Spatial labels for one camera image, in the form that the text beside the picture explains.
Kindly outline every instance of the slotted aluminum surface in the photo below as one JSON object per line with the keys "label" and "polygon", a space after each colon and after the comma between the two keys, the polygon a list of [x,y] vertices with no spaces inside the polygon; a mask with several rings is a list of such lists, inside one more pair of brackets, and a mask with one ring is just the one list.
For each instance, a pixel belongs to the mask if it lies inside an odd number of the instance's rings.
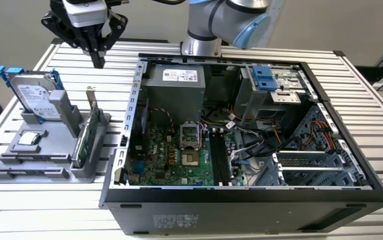
{"label": "slotted aluminum surface", "polygon": [[[72,104],[88,110],[86,87],[96,90],[99,106],[113,115],[104,138],[96,180],[91,184],[0,184],[0,238],[119,239],[123,233],[109,212],[98,209],[107,157],[119,143],[138,53],[178,54],[178,44],[118,42],[106,56],[104,69],[94,69],[90,57],[66,44],[51,45],[35,70],[56,68]],[[261,60],[303,61],[325,89],[333,106],[383,181],[383,99],[355,72],[347,58],[331,51],[224,47],[224,56]],[[0,153],[19,129],[16,99],[0,116]],[[383,209],[328,234],[155,236],[181,239],[383,239]]]}

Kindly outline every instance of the white label sticker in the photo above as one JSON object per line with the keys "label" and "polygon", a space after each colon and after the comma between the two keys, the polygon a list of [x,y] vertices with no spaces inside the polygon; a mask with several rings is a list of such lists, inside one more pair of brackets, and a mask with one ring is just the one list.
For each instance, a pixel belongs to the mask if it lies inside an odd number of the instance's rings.
{"label": "white label sticker", "polygon": [[198,217],[198,214],[154,214],[154,227],[158,229],[194,228],[197,226]]}
{"label": "white label sticker", "polygon": [[230,115],[229,115],[229,119],[233,120],[234,118],[236,118],[236,115],[234,115],[234,114],[230,114]]}
{"label": "white label sticker", "polygon": [[17,88],[35,115],[47,120],[60,119],[55,106],[48,102],[46,88],[38,85],[17,85]]}
{"label": "white label sticker", "polygon": [[197,82],[197,70],[165,69],[163,81]]}
{"label": "white label sticker", "polygon": [[233,121],[230,121],[230,122],[225,125],[225,127],[226,127],[228,129],[230,129],[234,125],[236,125],[236,123],[234,123]]}

